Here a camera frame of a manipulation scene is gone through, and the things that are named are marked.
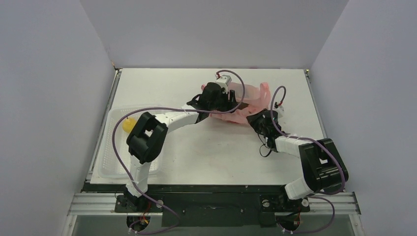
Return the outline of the pink printed plastic bag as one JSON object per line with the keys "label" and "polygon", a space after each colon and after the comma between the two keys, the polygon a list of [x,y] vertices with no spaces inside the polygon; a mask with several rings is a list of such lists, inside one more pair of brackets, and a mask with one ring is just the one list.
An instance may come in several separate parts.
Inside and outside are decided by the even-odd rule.
{"label": "pink printed plastic bag", "polygon": [[229,90],[234,90],[238,108],[233,113],[216,112],[210,116],[227,122],[246,124],[247,116],[259,113],[266,109],[271,99],[271,92],[267,82],[260,83],[258,87],[230,82]]}

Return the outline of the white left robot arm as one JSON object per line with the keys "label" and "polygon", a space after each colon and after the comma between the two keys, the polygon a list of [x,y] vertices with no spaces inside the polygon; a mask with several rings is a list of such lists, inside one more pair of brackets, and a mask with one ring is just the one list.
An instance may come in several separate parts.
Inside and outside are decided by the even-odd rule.
{"label": "white left robot arm", "polygon": [[208,83],[202,93],[194,96],[180,109],[153,115],[144,112],[139,117],[126,143],[130,157],[130,182],[127,192],[130,194],[127,204],[134,211],[146,207],[150,164],[162,151],[166,136],[179,128],[197,124],[210,113],[232,113],[240,105],[234,90],[219,82]]}

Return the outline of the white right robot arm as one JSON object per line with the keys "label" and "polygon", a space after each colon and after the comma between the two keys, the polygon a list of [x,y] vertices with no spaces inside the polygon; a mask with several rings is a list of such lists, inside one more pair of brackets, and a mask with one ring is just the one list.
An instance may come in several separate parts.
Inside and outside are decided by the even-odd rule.
{"label": "white right robot arm", "polygon": [[246,119],[270,152],[292,155],[301,161],[302,176],[286,184],[277,197],[282,209],[290,210],[298,199],[322,190],[331,188],[332,194],[337,194],[345,188],[349,174],[332,139],[314,140],[285,133],[274,110],[264,109]]}

